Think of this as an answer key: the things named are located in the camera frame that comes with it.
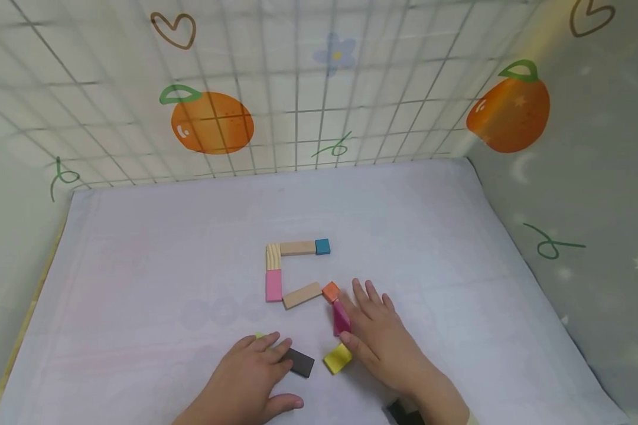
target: hand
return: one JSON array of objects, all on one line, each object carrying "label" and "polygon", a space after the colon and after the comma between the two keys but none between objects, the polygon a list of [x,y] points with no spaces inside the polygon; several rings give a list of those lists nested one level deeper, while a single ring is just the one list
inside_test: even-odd
[{"label": "hand", "polygon": [[291,370],[290,359],[279,362],[292,341],[287,338],[274,348],[279,332],[256,339],[246,336],[224,355],[201,394],[172,425],[262,425],[304,402],[293,394],[269,397]]},{"label": "hand", "polygon": [[352,280],[359,307],[341,292],[339,299],[350,318],[354,335],[342,332],[340,339],[373,376],[391,389],[411,397],[422,380],[439,371],[404,327],[390,297],[383,294],[381,300],[370,280],[365,286],[368,295],[358,279]]},{"label": "hand", "polygon": [[354,331],[340,334],[343,344],[376,379],[413,399],[426,424],[466,425],[470,411],[452,381],[423,354],[390,297],[381,299],[370,280],[365,286],[366,293],[352,279],[359,307],[344,292],[338,297]]}]

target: white sheet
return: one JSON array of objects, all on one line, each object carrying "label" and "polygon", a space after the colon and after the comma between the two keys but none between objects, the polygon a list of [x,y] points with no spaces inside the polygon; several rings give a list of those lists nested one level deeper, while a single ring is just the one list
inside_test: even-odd
[{"label": "white sheet", "polygon": [[0,425],[170,424],[240,337],[279,330],[315,358],[282,424],[386,424],[392,397],[352,362],[336,376],[331,310],[265,303],[265,245],[284,292],[370,278],[483,425],[624,424],[463,160],[78,192],[0,405]]}]

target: blue block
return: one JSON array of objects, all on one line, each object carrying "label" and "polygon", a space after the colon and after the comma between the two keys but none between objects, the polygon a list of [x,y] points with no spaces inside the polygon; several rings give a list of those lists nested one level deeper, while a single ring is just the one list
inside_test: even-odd
[{"label": "blue block", "polygon": [[315,240],[314,246],[316,247],[317,255],[331,254],[331,246],[328,245],[328,240]]}]

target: left hand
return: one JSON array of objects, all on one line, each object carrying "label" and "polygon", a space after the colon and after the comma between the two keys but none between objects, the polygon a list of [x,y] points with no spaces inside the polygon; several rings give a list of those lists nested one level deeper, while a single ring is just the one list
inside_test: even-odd
[{"label": "left hand", "polygon": [[279,362],[292,341],[279,339],[274,332],[255,339],[246,336],[224,355],[201,394],[172,425],[263,425],[283,412],[302,408],[295,394],[269,397],[271,390],[293,365]]}]

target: green leaf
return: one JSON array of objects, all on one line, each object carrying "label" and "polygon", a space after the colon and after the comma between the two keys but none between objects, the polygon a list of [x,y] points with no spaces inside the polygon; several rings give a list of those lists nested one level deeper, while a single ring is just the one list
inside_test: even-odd
[{"label": "green leaf", "polygon": [[[529,75],[519,74],[511,71],[515,67],[526,67],[529,70]],[[529,59],[520,59],[509,64],[503,71],[499,72],[502,77],[515,78],[515,80],[524,81],[526,83],[533,83],[539,81],[539,75],[536,72],[536,64]]]},{"label": "green leaf", "polygon": [[[176,92],[179,90],[183,90],[189,93],[189,96],[168,97],[168,94],[171,94],[172,92]],[[165,89],[163,89],[163,91],[161,92],[161,95],[158,98],[158,101],[161,102],[161,104],[188,103],[188,102],[193,102],[194,100],[200,99],[202,95],[203,94],[201,92],[198,92],[197,90],[192,89],[190,86],[185,86],[184,84],[171,84],[167,86]]]}]

